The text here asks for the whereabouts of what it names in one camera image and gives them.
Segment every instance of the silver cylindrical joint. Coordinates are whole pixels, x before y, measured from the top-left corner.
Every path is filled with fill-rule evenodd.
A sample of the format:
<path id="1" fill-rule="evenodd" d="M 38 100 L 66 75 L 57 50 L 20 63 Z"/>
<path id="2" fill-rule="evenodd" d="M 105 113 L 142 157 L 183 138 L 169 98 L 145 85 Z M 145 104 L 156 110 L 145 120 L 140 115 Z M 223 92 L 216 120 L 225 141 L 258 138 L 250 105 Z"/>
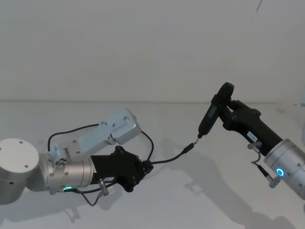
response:
<path id="1" fill-rule="evenodd" d="M 305 199 L 305 153 L 285 139 L 265 157 L 264 162 L 294 191 Z"/>
<path id="2" fill-rule="evenodd" d="M 15 202 L 39 160 L 30 143 L 16 138 L 0 141 L 0 205 Z"/>
<path id="3" fill-rule="evenodd" d="M 39 154 L 39 166 L 29 179 L 27 188 L 31 191 L 47 190 L 54 194 L 65 188 L 86 187 L 91 183 L 93 170 L 90 157 L 56 167 L 49 154 Z"/>

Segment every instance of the white table surface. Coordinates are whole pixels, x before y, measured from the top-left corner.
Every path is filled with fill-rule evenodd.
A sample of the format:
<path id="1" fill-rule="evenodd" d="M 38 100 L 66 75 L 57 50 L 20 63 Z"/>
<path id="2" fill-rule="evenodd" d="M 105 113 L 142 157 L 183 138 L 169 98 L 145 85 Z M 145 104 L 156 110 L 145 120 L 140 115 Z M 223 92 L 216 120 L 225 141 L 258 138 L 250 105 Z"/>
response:
<path id="1" fill-rule="evenodd" d="M 302 130 L 287 113 L 270 104 L 251 106 L 282 138 L 304 149 Z M 196 139 L 208 105 L 1 102 L 0 139 L 21 138 L 46 152 L 49 135 L 106 120 L 124 107 L 154 140 L 152 160 L 161 160 Z M 150 151 L 143 136 L 123 147 L 141 159 Z M 218 121 L 194 150 L 156 165 L 132 193 L 115 185 L 108 197 L 90 207 L 74 193 L 51 196 L 25 190 L 15 203 L 0 206 L 0 229 L 303 229 L 305 201 L 283 182 L 270 189 L 250 164 L 256 157 L 239 134 L 224 130 Z M 88 197 L 93 200 L 95 194 Z"/>

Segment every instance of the blue indicator light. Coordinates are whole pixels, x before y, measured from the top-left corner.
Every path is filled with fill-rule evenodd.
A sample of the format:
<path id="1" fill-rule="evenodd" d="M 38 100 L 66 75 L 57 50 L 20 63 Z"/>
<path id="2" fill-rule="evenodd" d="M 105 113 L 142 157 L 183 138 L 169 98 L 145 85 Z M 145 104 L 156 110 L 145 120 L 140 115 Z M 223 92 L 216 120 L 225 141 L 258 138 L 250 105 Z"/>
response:
<path id="1" fill-rule="evenodd" d="M 63 188 L 62 190 L 69 190 L 69 189 L 72 189 L 72 187 L 65 187 L 65 188 Z"/>
<path id="2" fill-rule="evenodd" d="M 278 168 L 278 169 L 276 170 L 276 173 L 277 173 L 280 177 L 283 177 L 283 176 L 285 175 L 284 170 L 282 170 L 281 168 Z"/>

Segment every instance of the white backdrop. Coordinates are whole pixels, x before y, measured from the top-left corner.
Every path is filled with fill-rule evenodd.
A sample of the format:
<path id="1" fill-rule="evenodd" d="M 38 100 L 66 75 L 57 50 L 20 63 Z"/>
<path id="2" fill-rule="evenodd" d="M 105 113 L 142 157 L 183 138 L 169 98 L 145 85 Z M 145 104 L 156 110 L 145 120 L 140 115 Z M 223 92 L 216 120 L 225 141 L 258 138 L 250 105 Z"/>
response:
<path id="1" fill-rule="evenodd" d="M 282 138 L 302 146 L 301 128 L 285 110 L 251 106 Z M 19 137 L 45 152 L 52 133 L 105 120 L 124 107 L 154 140 L 154 161 L 178 154 L 196 138 L 208 105 L 2 102 L 0 139 Z M 143 159 L 150 144 L 139 136 L 124 148 Z M 112 151 L 108 147 L 101 153 Z M 77 194 L 26 190 L 15 203 L 0 206 L 0 229 L 303 229 L 305 202 L 284 182 L 270 189 L 250 164 L 256 157 L 239 134 L 224 130 L 219 121 L 194 150 L 156 165 L 132 193 L 115 185 L 92 208 Z"/>
<path id="2" fill-rule="evenodd" d="M 0 99 L 209 102 L 226 81 L 297 97 L 305 1 L 259 2 L 1 0 Z"/>

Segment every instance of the robotic arm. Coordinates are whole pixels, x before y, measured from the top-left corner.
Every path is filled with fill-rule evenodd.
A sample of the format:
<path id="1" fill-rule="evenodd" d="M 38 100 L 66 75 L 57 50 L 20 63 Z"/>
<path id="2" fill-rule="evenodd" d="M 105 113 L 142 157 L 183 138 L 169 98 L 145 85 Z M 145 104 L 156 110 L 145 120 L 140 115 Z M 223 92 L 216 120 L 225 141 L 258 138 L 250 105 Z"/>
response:
<path id="1" fill-rule="evenodd" d="M 268 179 L 271 188 L 283 180 L 300 198 L 305 199 L 305 153 L 289 139 L 283 140 L 260 119 L 261 113 L 240 101 L 231 100 L 234 86 L 225 83 L 211 101 L 204 116 L 198 138 L 207 135 L 218 117 L 226 130 L 240 133 L 248 142 L 248 148 L 265 156 L 264 162 L 277 174 L 272 178 L 254 161 Z"/>
<path id="2" fill-rule="evenodd" d="M 53 150 L 39 154 L 28 142 L 0 142 L 0 204 L 16 201 L 25 187 L 31 191 L 69 191 L 100 184 L 100 195 L 108 194 L 106 183 L 118 183 L 132 192 L 153 166 L 117 146 L 107 156 L 93 156 L 108 145 L 124 144 L 141 133 L 135 116 L 125 109 L 78 139 L 59 142 Z"/>

